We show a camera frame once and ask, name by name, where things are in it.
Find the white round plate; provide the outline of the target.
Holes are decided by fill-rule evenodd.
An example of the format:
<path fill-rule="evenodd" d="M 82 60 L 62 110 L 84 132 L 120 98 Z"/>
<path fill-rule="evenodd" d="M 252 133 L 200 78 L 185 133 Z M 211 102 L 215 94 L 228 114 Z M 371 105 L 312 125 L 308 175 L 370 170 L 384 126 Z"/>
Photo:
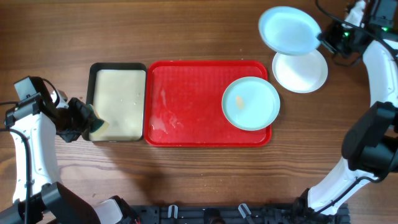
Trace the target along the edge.
<path fill-rule="evenodd" d="M 276 53 L 272 61 L 272 72 L 285 89 L 294 93 L 311 93 L 326 82 L 328 65 L 318 50 L 305 55 Z"/>

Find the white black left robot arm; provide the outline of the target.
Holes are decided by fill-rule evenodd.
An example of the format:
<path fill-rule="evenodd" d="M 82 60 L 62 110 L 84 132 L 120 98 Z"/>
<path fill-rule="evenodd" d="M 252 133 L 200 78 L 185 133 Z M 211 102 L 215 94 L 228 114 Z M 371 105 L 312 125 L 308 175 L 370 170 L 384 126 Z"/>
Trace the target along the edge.
<path fill-rule="evenodd" d="M 44 212 L 51 212 L 57 223 L 99 223 L 94 208 L 61 183 L 55 137 L 72 142 L 102 124 L 93 106 L 77 98 L 55 106 L 35 97 L 8 111 L 5 131 L 16 147 L 17 184 L 1 223 L 38 223 Z"/>

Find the light blue round plate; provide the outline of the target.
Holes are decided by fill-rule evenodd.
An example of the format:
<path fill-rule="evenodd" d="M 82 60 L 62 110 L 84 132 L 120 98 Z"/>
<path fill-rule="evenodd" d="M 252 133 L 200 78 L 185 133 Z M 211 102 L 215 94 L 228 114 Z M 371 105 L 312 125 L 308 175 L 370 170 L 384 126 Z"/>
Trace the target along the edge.
<path fill-rule="evenodd" d="M 259 18 L 258 29 L 263 42 L 280 54 L 304 55 L 320 46 L 320 26 L 312 16 L 294 7 L 266 10 Z"/>

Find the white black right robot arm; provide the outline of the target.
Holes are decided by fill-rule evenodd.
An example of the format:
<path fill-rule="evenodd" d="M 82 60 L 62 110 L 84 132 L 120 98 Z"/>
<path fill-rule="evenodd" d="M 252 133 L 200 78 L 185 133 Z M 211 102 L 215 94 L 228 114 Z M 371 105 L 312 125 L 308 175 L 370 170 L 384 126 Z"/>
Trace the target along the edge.
<path fill-rule="evenodd" d="M 319 36 L 335 55 L 361 55 L 372 102 L 347 132 L 337 165 L 296 200 L 295 211 L 308 219 L 336 215 L 363 186 L 380 183 L 389 173 L 397 172 L 397 139 L 386 136 L 388 129 L 397 129 L 397 41 L 385 40 L 389 34 L 374 23 L 358 27 L 336 21 Z"/>

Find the green yellow sponge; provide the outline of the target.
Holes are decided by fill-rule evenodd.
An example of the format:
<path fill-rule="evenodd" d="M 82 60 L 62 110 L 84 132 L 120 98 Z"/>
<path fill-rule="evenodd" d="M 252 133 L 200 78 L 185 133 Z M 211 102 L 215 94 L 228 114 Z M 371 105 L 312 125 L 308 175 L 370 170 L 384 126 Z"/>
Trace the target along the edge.
<path fill-rule="evenodd" d="M 88 107 L 90 109 L 89 133 L 100 136 L 109 128 L 109 123 L 100 118 L 93 105 L 88 104 Z"/>

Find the mint green round plate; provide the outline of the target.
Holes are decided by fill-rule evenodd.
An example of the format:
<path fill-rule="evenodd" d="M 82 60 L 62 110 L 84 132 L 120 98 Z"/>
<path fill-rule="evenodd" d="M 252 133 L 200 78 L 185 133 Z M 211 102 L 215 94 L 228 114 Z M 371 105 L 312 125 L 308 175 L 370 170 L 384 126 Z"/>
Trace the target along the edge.
<path fill-rule="evenodd" d="M 243 77 L 225 89 L 221 107 L 233 126 L 245 131 L 258 131 L 275 121 L 280 111 L 280 98 L 267 80 Z"/>

